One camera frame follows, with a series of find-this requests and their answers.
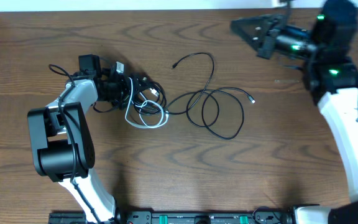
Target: white cable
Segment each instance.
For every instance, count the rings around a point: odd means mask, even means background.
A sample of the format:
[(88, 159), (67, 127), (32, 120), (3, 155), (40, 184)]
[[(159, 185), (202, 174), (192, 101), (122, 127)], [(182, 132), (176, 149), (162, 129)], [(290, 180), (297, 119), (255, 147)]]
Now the white cable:
[[(168, 118), (169, 118), (169, 114), (166, 113), (166, 112), (164, 112), (164, 109), (162, 108), (161, 105), (159, 105), (158, 103), (156, 103), (156, 102), (154, 102), (154, 101), (151, 101), (151, 100), (145, 100), (145, 101), (142, 103), (142, 105), (137, 106), (137, 107), (140, 107), (139, 116), (140, 116), (140, 119), (142, 120), (142, 122), (143, 122), (145, 125), (135, 124), (135, 123), (133, 123), (133, 122), (131, 122), (131, 121), (128, 120), (128, 111), (129, 111), (129, 108), (131, 107), (131, 103), (133, 103), (132, 97), (133, 97), (133, 94), (134, 94), (134, 84), (133, 84), (131, 78), (129, 78), (129, 80), (131, 81), (131, 95), (130, 95), (130, 97), (129, 97), (129, 102), (128, 102), (128, 106), (127, 106), (127, 111), (125, 112), (125, 120), (126, 120), (130, 125), (132, 125), (133, 127), (142, 128), (142, 129), (159, 128), (159, 127), (163, 126), (164, 124), (166, 124), (167, 121), (168, 121)], [(142, 118), (142, 115), (140, 114), (141, 109), (142, 109), (144, 106), (146, 106), (147, 103), (152, 103), (152, 104), (156, 105), (156, 106), (160, 109), (160, 111), (161, 111), (161, 119), (160, 119), (160, 121), (159, 121), (156, 125), (151, 125), (151, 126), (147, 125), (146, 122), (144, 122), (144, 120), (143, 120), (143, 118)]]

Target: green terminal block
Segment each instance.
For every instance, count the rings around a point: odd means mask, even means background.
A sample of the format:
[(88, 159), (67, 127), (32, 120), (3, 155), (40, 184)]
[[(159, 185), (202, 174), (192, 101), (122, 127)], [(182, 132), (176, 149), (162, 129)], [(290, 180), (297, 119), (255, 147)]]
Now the green terminal block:
[(168, 224), (168, 216), (167, 215), (160, 215), (160, 224)]
[(248, 224), (248, 217), (247, 216), (240, 216), (240, 224)]

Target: wooden table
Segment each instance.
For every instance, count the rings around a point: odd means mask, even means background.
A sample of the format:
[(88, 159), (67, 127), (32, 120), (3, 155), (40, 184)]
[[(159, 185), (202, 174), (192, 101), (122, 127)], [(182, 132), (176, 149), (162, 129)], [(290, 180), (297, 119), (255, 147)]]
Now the wooden table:
[[(256, 53), (232, 34), (238, 17), (273, 10), (120, 11), (0, 13), (0, 223), (46, 223), (48, 213), (80, 210), (74, 198), (34, 170), (27, 112), (53, 101), (78, 56), (98, 54), (131, 61), (162, 84), (168, 100), (201, 89), (211, 62), (193, 52), (211, 52), (216, 73), (211, 88), (236, 86), (246, 123), (232, 141), (223, 141), (172, 116), (155, 130), (129, 126), (122, 111), (86, 115), (96, 148), (96, 170), (107, 190), (124, 208), (154, 210), (253, 210), (347, 203), (347, 182), (333, 136), (301, 74), (280, 65), (292, 63)], [(291, 23), (311, 28), (316, 9), (294, 10)], [(351, 55), (358, 65), (358, 34)], [(230, 135), (239, 125), (234, 100), (217, 96), (221, 117), (214, 128)], [(172, 111), (185, 107), (185, 101)], [(207, 105), (211, 116), (216, 111)], [(191, 112), (201, 122), (200, 105)]]

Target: tangled cable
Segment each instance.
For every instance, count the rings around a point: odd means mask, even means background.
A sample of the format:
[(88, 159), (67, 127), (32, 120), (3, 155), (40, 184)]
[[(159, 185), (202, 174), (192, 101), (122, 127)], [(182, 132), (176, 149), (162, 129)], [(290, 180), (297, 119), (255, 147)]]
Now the tangled cable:
[[(193, 54), (186, 55), (186, 56), (182, 57), (181, 59), (179, 59), (178, 62), (174, 63), (174, 64), (172, 65), (172, 68), (173, 68), (173, 69), (176, 68), (176, 67), (178, 66), (178, 64), (179, 64), (182, 60), (184, 60), (184, 59), (186, 59), (186, 58), (188, 58), (188, 57), (191, 57), (191, 56), (194, 56), (194, 55), (201, 55), (201, 54), (207, 55), (207, 56), (211, 59), (211, 61), (212, 61), (212, 71), (211, 71), (211, 74), (210, 74), (210, 76), (209, 76), (209, 78), (208, 78), (208, 80), (207, 80), (207, 82), (206, 82), (206, 84), (205, 84), (205, 86), (204, 86), (204, 88), (203, 88), (202, 90), (192, 91), (192, 92), (189, 92), (189, 93), (182, 94), (182, 95), (176, 97), (174, 100), (172, 100), (169, 104), (167, 104), (167, 99), (166, 99), (166, 97), (165, 97), (165, 91), (164, 91), (164, 89), (162, 88), (162, 86), (161, 86), (159, 83), (157, 83), (157, 82), (152, 82), (152, 84), (153, 84), (153, 86), (154, 86), (154, 90), (155, 90), (155, 92), (156, 92), (155, 95), (158, 96), (155, 101), (150, 101), (149, 99), (147, 99), (142, 92), (139, 93), (139, 95), (141, 95), (141, 97), (139, 97), (139, 96), (137, 96), (137, 95), (136, 95), (136, 96), (131, 96), (131, 99), (132, 99), (131, 102), (132, 102), (132, 104), (134, 105), (135, 110), (139, 113), (139, 116), (140, 116), (142, 122), (145, 124), (145, 126), (148, 126), (148, 125), (147, 125), (147, 124), (144, 122), (144, 120), (142, 119), (142, 115), (151, 116), (151, 115), (155, 115), (155, 114), (159, 114), (159, 113), (162, 113), (163, 115), (165, 114), (166, 117), (167, 117), (166, 120), (165, 120), (165, 122), (164, 122), (163, 124), (160, 124), (160, 123), (159, 123), (158, 125), (152, 127), (152, 128), (159, 128), (159, 127), (161, 127), (162, 125), (164, 125), (165, 123), (167, 123), (167, 121), (168, 121), (168, 115), (186, 114), (186, 116), (187, 116), (187, 118), (188, 118), (188, 120), (189, 120), (189, 122), (190, 122), (191, 124), (193, 124), (193, 125), (195, 125), (196, 127), (199, 127), (199, 128), (206, 128), (211, 134), (213, 134), (213, 135), (215, 135), (216, 137), (221, 138), (221, 139), (223, 139), (223, 140), (234, 139), (234, 138), (239, 134), (239, 132), (240, 132), (242, 126), (244, 125), (244, 120), (245, 120), (244, 108), (243, 108), (243, 106), (242, 106), (242, 103), (240, 102), (240, 100), (239, 100), (237, 97), (235, 97), (234, 95), (232, 95), (232, 94), (230, 94), (230, 93), (228, 93), (228, 92), (226, 92), (226, 91), (224, 91), (224, 90), (239, 91), (239, 92), (245, 94), (245, 95), (248, 97), (248, 99), (251, 101), (251, 103), (255, 103), (255, 100), (254, 100), (254, 98), (253, 98), (250, 94), (248, 94), (248, 92), (246, 92), (246, 91), (244, 91), (244, 90), (242, 90), (242, 89), (240, 89), (240, 88), (236, 88), (236, 87), (223, 87), (223, 88), (218, 88), (218, 89), (216, 89), (216, 90), (209, 90), (209, 89), (207, 89), (207, 87), (208, 87), (208, 85), (209, 85), (209, 83), (210, 83), (210, 81), (211, 81), (211, 79), (212, 79), (212, 77), (213, 77), (214, 69), (215, 69), (214, 58), (213, 58), (213, 56), (212, 56), (210, 53), (198, 52), (198, 53), (193, 53)], [(225, 95), (227, 95), (227, 96), (230, 96), (231, 98), (235, 99), (235, 100), (238, 102), (238, 104), (240, 105), (241, 113), (242, 113), (242, 121), (241, 121), (241, 124), (240, 124), (238, 130), (237, 130), (236, 133), (235, 133), (234, 135), (232, 135), (232, 136), (225, 137), (225, 136), (222, 136), (222, 135), (216, 133), (215, 131), (213, 131), (213, 130), (211, 129), (211, 126), (212, 126), (213, 124), (215, 124), (215, 122), (218, 120), (218, 118), (219, 118), (219, 112), (220, 112), (219, 103), (218, 103), (218, 101), (215, 99), (215, 97), (213, 96), (214, 93), (222, 93), (222, 94), (225, 94)], [(194, 108), (194, 106), (199, 102), (200, 98), (201, 98), (202, 95), (204, 95), (204, 94), (207, 95), (207, 96), (206, 96), (206, 98), (205, 98), (205, 100), (204, 100), (204, 102), (203, 102), (202, 109), (201, 109), (201, 119), (203, 120), (203, 124), (196, 124), (196, 123), (192, 120), (192, 118), (190, 117), (189, 111), (190, 111), (192, 108)], [(183, 98), (184, 96), (187, 96), (187, 95), (192, 95), (192, 96), (190, 97), (190, 99), (189, 99), (188, 102), (187, 102), (186, 110), (181, 111), (181, 112), (171, 112), (171, 111), (168, 110), (169, 107), (171, 107), (171, 105), (174, 104), (174, 102), (178, 101), (179, 99), (181, 99), (181, 98)], [(193, 103), (191, 103), (191, 101), (193, 100), (193, 98), (194, 98), (196, 95), (198, 95), (197, 99), (196, 99)], [(212, 99), (214, 100), (216, 106), (217, 106), (216, 117), (215, 117), (214, 121), (213, 121), (211, 124), (207, 124), (206, 121), (205, 121), (205, 118), (204, 118), (204, 111), (205, 111), (204, 107), (205, 107), (205, 104), (206, 104), (206, 102), (207, 102), (207, 100), (208, 100), (209, 98), (212, 98)]]

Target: white wall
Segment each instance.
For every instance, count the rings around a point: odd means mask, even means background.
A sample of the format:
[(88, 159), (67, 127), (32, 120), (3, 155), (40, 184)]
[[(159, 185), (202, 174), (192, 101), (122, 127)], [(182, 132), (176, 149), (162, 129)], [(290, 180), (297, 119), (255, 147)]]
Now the white wall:
[[(0, 12), (270, 8), (277, 0), (0, 0)], [(321, 7), (325, 0), (296, 0), (294, 7)]]

